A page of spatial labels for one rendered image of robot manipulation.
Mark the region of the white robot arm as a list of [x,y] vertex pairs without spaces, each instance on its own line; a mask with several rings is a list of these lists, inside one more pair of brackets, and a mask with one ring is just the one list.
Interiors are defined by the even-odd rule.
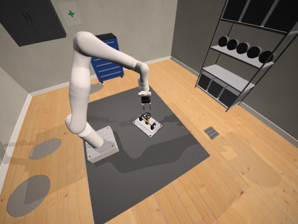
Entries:
[[[148,85],[148,66],[131,56],[105,44],[89,32],[78,32],[73,37],[73,65],[69,84],[71,114],[65,119],[69,131],[77,134],[91,148],[100,148],[103,139],[87,123],[86,113],[91,89],[91,58],[110,61],[140,74],[140,87]],[[136,65],[135,65],[136,61]],[[134,69],[133,69],[134,68]]]

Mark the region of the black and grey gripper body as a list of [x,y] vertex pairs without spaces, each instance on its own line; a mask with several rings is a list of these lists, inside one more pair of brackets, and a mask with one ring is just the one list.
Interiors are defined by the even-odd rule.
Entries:
[[151,92],[150,92],[149,85],[147,85],[145,87],[139,86],[138,96],[141,97],[142,103],[150,103],[151,102],[150,95],[151,95]]

